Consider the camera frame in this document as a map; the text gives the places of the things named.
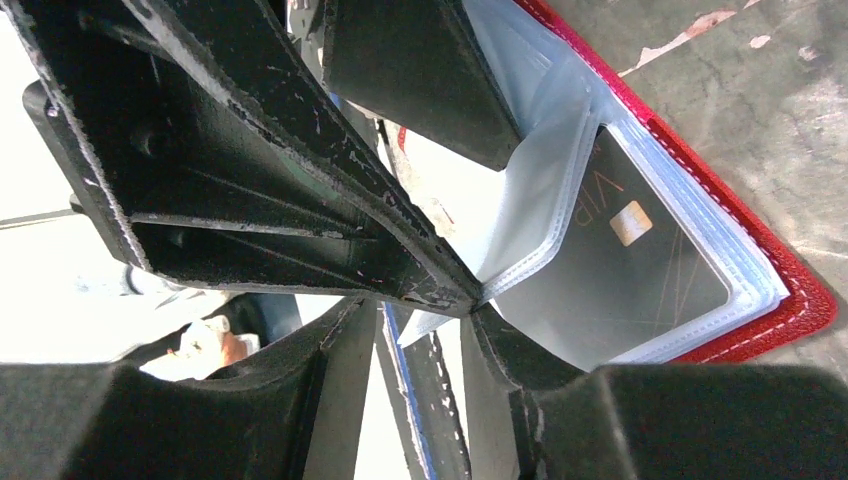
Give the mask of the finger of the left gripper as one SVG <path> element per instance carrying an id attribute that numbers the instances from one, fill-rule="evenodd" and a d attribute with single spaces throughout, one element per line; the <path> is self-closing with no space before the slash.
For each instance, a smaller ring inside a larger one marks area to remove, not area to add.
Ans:
<path id="1" fill-rule="evenodd" d="M 460 1 L 327 1 L 329 89 L 484 167 L 520 142 Z"/>
<path id="2" fill-rule="evenodd" d="M 265 1 L 7 1 L 24 104 L 110 253 L 196 288 L 460 317 L 481 286 Z"/>

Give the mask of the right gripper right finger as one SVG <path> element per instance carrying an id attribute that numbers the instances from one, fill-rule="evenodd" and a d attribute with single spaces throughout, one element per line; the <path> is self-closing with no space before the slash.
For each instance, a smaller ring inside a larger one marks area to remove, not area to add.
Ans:
<path id="1" fill-rule="evenodd" d="M 843 479 L 847 388 L 792 365 L 585 373 L 491 307 L 460 327 L 476 479 Z"/>

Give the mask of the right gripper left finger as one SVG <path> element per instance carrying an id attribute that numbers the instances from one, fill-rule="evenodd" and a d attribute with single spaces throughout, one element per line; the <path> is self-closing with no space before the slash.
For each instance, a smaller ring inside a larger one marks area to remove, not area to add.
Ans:
<path id="1" fill-rule="evenodd" d="M 350 479 L 377 305 L 340 300 L 205 380 L 127 364 L 6 364 L 5 479 Z"/>

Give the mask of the black VIP credit card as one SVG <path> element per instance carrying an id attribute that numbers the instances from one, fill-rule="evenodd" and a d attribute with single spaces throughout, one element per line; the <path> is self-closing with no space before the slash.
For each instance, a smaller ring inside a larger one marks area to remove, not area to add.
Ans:
<path id="1" fill-rule="evenodd" d="M 728 297 L 633 161 L 600 128 L 559 252 L 495 303 L 528 337 L 589 370 Z"/>

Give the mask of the red card holder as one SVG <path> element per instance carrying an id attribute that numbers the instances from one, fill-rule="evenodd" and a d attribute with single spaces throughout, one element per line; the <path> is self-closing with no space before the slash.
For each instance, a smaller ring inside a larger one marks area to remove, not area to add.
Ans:
<path id="1" fill-rule="evenodd" d="M 729 297 L 602 364 L 743 361 L 834 320 L 830 291 L 546 3 L 464 8 L 521 142 L 493 172 L 408 128 L 398 140 L 420 173 L 415 195 L 481 282 L 482 305 L 501 314 L 496 298 L 556 257 L 606 128 Z"/>

